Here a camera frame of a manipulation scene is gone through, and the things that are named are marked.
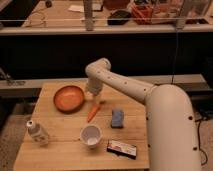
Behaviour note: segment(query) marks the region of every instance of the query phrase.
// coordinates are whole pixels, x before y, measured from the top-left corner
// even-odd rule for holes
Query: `orange bowl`
[[[65,86],[59,89],[54,96],[56,108],[64,113],[78,109],[84,102],[84,92],[77,86]]]

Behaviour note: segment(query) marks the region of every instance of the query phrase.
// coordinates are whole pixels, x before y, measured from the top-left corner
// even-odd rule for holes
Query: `carrot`
[[[100,104],[95,104],[92,106],[92,109],[87,116],[88,123],[94,118],[94,116],[96,115],[96,113],[99,111],[100,108],[101,108]]]

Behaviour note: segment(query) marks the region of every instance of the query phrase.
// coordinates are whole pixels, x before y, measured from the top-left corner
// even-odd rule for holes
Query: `cup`
[[[95,148],[101,140],[101,130],[98,126],[89,124],[81,130],[80,139],[89,148]]]

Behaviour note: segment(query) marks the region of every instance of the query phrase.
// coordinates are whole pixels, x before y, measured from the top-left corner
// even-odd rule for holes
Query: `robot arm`
[[[102,90],[103,83],[105,83],[144,104],[147,94],[156,87],[150,83],[112,73],[109,71],[110,68],[111,64],[106,58],[89,64],[86,67],[86,73],[89,77],[86,90],[97,95]]]
[[[151,171],[201,171],[191,101],[177,86],[155,86],[110,72],[102,58],[86,67],[86,89],[94,95],[103,83],[145,104]]]

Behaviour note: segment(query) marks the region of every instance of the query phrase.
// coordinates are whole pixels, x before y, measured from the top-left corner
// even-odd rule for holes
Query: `blue sponge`
[[[124,112],[122,109],[112,110],[112,128],[123,128]]]

